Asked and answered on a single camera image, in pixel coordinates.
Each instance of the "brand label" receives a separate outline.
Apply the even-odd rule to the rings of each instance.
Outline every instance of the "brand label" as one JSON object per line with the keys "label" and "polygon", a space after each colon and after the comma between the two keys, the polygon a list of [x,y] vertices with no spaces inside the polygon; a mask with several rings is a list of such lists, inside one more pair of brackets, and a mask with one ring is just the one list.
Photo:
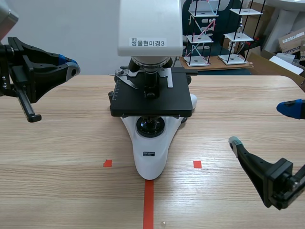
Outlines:
{"label": "brand label", "polygon": [[143,156],[154,156],[155,152],[143,152]]}

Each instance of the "white shelf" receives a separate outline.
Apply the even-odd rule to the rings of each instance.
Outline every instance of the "white shelf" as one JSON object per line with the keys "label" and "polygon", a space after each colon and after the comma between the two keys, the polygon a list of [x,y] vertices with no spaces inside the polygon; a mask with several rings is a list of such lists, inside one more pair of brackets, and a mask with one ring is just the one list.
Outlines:
{"label": "white shelf", "polygon": [[251,42],[251,41],[253,41],[252,38],[248,37],[244,33],[237,33],[235,39],[234,39],[235,32],[227,33],[224,35],[226,36],[226,38],[230,39],[232,42]]}
{"label": "white shelf", "polygon": [[226,64],[226,65],[233,65],[233,64],[246,64],[247,61],[245,62],[244,59],[242,59],[239,55],[237,54],[231,54],[230,59],[228,62],[229,55],[221,55],[219,58]]}
{"label": "white shelf", "polygon": [[199,35],[195,35],[194,36],[194,39],[193,39],[193,42],[192,42],[192,38],[193,36],[192,35],[188,35],[186,36],[186,38],[190,41],[190,43],[192,44],[201,44],[201,43],[213,43],[212,39],[207,36],[207,35],[201,35],[199,37]]}
{"label": "white shelf", "polygon": [[214,14],[212,11],[197,11],[196,16],[195,11],[190,11],[190,14],[195,18],[218,17],[218,15]]}
{"label": "white shelf", "polygon": [[244,15],[260,15],[262,14],[261,12],[259,11],[256,11],[256,10],[253,10],[253,9],[249,9],[249,8],[243,8],[240,13],[239,13],[239,10],[240,9],[230,9],[230,11],[238,14],[238,15],[241,15],[241,16],[244,16]]}
{"label": "white shelf", "polygon": [[190,56],[188,57],[184,57],[185,62],[187,64],[187,66],[189,67],[200,67],[200,66],[209,66],[210,64],[208,63],[207,60],[204,60],[201,56],[192,56],[192,58]]}

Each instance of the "microscope label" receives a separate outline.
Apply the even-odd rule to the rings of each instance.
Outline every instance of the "microscope label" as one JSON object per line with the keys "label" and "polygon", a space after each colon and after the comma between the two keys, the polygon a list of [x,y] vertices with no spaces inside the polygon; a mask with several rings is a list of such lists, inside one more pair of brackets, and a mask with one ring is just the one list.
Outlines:
{"label": "microscope label", "polygon": [[167,47],[166,38],[129,38],[130,47]]}
{"label": "microscope label", "polygon": [[143,152],[143,156],[154,156],[154,152]]}

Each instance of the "red tape line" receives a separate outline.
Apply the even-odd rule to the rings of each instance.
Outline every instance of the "red tape line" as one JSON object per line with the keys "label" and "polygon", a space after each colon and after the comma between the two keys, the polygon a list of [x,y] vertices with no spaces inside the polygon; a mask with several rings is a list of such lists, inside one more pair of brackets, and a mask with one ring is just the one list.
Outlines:
{"label": "red tape line", "polygon": [[143,229],[153,229],[153,180],[145,180]]}

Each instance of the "white wall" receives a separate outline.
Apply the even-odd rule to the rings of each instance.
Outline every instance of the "white wall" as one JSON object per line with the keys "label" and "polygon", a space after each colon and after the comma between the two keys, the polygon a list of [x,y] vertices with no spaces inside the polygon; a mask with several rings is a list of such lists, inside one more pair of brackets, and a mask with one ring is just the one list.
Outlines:
{"label": "white wall", "polygon": [[9,36],[75,59],[82,74],[109,74],[128,65],[129,58],[117,55],[119,0],[7,2],[19,14]]}

